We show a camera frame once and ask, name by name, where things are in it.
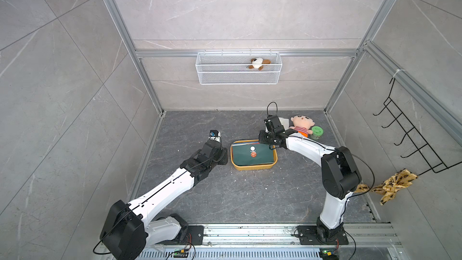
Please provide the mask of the dark green envelope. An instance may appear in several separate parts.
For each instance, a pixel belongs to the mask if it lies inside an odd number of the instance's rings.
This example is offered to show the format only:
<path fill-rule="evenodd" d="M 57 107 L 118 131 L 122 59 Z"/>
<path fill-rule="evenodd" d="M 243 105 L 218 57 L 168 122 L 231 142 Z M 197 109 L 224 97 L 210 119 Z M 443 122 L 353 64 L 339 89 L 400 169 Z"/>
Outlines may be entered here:
<path fill-rule="evenodd" d="M 277 161 L 274 151 L 258 141 L 234 142 L 231 150 L 232 162 L 238 167 L 272 165 Z"/>

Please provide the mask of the yellow plastic storage box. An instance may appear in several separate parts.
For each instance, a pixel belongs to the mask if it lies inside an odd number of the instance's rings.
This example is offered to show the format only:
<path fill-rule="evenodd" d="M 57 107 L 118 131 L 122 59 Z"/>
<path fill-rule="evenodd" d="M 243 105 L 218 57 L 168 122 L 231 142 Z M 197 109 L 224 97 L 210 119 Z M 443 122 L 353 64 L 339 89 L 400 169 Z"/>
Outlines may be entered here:
<path fill-rule="evenodd" d="M 239 170 L 270 169 L 278 162 L 274 146 L 258 140 L 240 140 L 231 144 L 231 162 Z"/>

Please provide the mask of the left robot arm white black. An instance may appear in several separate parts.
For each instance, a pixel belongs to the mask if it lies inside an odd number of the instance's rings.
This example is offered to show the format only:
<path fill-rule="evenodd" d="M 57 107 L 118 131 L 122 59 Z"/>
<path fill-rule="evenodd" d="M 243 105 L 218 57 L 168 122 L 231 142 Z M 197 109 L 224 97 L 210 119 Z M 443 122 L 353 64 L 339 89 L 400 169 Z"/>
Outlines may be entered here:
<path fill-rule="evenodd" d="M 221 134 L 210 132 L 208 141 L 183 161 L 175 172 L 144 195 L 125 203 L 117 201 L 109 209 L 100 235 L 101 243 L 117 260 L 134 260 L 146 246 L 165 241 L 183 243 L 188 224 L 172 214 L 156 216 L 177 197 L 206 179 L 217 165 L 227 164 L 227 149 Z"/>

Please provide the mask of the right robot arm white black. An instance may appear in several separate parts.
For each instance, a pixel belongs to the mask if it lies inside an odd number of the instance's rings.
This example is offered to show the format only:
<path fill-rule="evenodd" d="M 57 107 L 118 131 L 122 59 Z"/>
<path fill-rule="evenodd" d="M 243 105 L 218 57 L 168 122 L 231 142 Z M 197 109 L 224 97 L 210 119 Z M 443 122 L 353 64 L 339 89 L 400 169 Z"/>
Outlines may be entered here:
<path fill-rule="evenodd" d="M 277 115 L 264 120 L 265 129 L 259 133 L 259 142 L 271 149 L 284 148 L 305 156 L 321 167 L 321 180 L 326 199 L 316 221 L 315 235 L 322 244 L 341 242 L 344 232 L 344 213 L 362 177 L 346 147 L 334 148 L 314 140 L 315 122 L 306 116 L 293 116 L 286 127 Z"/>

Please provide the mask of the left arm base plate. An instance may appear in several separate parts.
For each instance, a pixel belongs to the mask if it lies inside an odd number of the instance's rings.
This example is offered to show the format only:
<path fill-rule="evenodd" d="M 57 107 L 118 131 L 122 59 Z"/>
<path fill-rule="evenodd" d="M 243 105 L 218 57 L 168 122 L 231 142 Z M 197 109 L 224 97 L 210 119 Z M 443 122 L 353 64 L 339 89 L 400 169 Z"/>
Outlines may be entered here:
<path fill-rule="evenodd" d="M 191 243 L 195 246 L 201 245 L 203 243 L 204 228 L 202 225 L 182 227 L 172 242 L 174 244 Z"/>

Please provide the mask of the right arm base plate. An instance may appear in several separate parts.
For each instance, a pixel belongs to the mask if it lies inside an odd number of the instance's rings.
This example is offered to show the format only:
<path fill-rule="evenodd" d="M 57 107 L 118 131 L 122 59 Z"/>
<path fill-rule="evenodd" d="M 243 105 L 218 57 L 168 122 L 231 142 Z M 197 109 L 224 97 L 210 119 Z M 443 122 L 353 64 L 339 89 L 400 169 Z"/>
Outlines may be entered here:
<path fill-rule="evenodd" d="M 323 226 L 302 225 L 297 226 L 294 236 L 301 245 L 347 245 L 349 244 L 343 226 L 336 229 L 327 229 Z"/>

